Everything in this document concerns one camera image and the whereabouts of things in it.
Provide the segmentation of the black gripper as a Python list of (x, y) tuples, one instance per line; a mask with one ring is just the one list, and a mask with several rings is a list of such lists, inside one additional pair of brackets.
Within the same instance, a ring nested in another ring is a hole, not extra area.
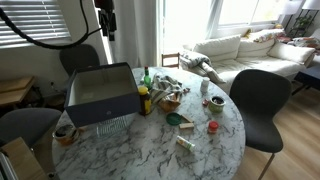
[(110, 41), (114, 41), (117, 25), (113, 0), (94, 0), (94, 3), (98, 8), (99, 24), (103, 35), (107, 36)]

